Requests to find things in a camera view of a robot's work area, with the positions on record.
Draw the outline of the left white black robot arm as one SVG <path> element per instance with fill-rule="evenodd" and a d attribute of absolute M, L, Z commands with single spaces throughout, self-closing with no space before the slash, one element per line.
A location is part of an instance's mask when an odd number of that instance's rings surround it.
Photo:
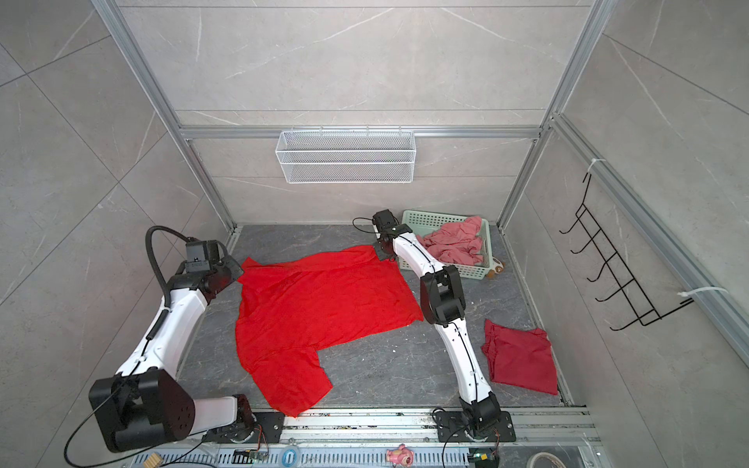
<path fill-rule="evenodd" d="M 89 391 L 90 417 L 113 454 L 146 452 L 201 434 L 243 440 L 256 430 L 246 396 L 194 399 L 177 381 L 208 305 L 241 274 L 220 241 L 191 238 L 185 247 L 177 272 L 170 279 L 156 276 L 162 301 L 136 349 L 114 376 L 97 380 Z"/>

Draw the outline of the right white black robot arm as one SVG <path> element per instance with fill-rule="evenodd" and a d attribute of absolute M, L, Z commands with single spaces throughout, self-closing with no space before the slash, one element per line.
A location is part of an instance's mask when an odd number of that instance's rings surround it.
<path fill-rule="evenodd" d="M 501 420 L 502 409 L 485 379 L 473 350 L 465 319 L 466 300 L 460 273 L 454 265 L 435 259 L 413 230 L 388 210 L 375 213 L 372 225 L 378 255 L 403 259 L 421 280 L 421 311 L 439 333 L 458 380 L 461 427 L 470 437 L 483 439 Z"/>

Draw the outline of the bright red t shirt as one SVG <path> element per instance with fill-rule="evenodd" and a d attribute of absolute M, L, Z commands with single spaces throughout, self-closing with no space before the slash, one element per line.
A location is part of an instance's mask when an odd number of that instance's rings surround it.
<path fill-rule="evenodd" d="M 237 355 L 270 407 L 288 417 L 333 388 L 319 351 L 423 319 L 396 262 L 371 246 L 275 264 L 246 259 L 242 268 Z"/>

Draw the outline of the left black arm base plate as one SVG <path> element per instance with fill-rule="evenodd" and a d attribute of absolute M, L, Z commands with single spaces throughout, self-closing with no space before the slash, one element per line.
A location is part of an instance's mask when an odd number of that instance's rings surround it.
<path fill-rule="evenodd" d="M 253 414 L 253 421 L 242 419 L 220 428 L 210 429 L 202 440 L 218 444 L 278 444 L 286 415 L 278 411 L 261 411 Z"/>

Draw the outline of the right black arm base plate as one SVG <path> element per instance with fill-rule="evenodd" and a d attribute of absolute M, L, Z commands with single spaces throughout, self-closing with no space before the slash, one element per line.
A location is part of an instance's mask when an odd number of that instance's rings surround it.
<path fill-rule="evenodd" d="M 430 416 L 437 428 L 440 443 L 514 443 L 517 436 L 511 415 L 500 411 L 485 421 L 470 421 L 463 411 L 433 409 Z"/>

